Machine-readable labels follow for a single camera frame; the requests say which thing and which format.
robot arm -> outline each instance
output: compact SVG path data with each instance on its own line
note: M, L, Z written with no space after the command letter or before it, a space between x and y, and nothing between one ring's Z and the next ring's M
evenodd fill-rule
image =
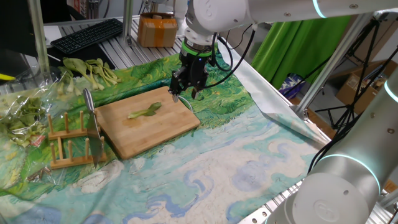
M211 36L242 24L282 22L360 14L398 7L397 0L191 0L185 40L169 92L178 100L193 86L206 88ZM397 166L398 69L358 119L285 200L266 224L365 223Z
M361 14L398 7L397 0L191 0L188 5L181 69L172 77L170 94L175 101L193 86L192 97L206 88L205 65L215 63L211 37L215 32L259 22L285 22Z

bamboo cutting board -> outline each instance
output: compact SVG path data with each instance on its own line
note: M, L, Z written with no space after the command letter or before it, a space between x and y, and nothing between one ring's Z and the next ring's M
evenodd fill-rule
M174 103L168 89L165 86L96 108L101 130L122 159L199 126L199 119L181 101ZM155 115L127 118L129 113L146 110L156 102L161 102L162 106Z

green curtain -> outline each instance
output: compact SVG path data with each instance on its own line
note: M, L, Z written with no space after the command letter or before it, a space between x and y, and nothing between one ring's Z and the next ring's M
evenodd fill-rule
M275 23L252 66L279 89L289 73L308 75L335 51L350 16ZM322 69L307 81L312 82Z

cardboard box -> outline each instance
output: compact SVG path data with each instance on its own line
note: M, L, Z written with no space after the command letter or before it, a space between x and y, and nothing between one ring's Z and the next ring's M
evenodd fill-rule
M369 67L366 69L365 76L371 73L374 69L376 69L379 65L382 65L385 62L379 61L379 62L374 62L369 64ZM395 71L395 69L398 67L398 64L395 62L391 61L383 74L387 75L388 77ZM352 104L354 101L354 96L356 93L356 89L358 87L359 83L359 78L362 74L363 71L363 66L356 67L349 69L347 71L332 75L330 79L334 78L347 78L344 85L340 88L340 91L337 93L336 97L343 102L345 105ZM364 88L367 85L366 82L362 82L361 88ZM358 100L358 102L355 104L354 112L356 114L361 114L367 107L368 105L372 102L374 97L379 93L378 90L376 90L373 87L369 87L364 95Z
M143 47L173 47L177 21L172 14L148 12L139 18L138 42Z

metal pole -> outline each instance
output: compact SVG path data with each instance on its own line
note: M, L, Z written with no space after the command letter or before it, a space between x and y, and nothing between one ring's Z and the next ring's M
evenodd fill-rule
M122 41L123 43L126 43L128 46L132 45L132 37L131 37L132 5L133 5L133 0L124 0Z
M36 51L38 55L40 71L47 73L50 71L49 58L47 56L47 46L45 45L44 26L42 8L40 1L28 0L30 16L35 34Z
M322 86L328 80L328 77L332 71L336 68L337 63L343 58L351 44L355 41L362 28L369 22L373 13L365 13L358 15L358 18L354 21L344 39L341 41L340 45L335 50L335 53L331 56L329 62L326 64L325 68L319 74L315 83L308 90L307 94L304 96L303 100L298 106L293 108L294 112L301 119L307 119L307 108L312 103L313 99L316 97L318 92L321 90Z

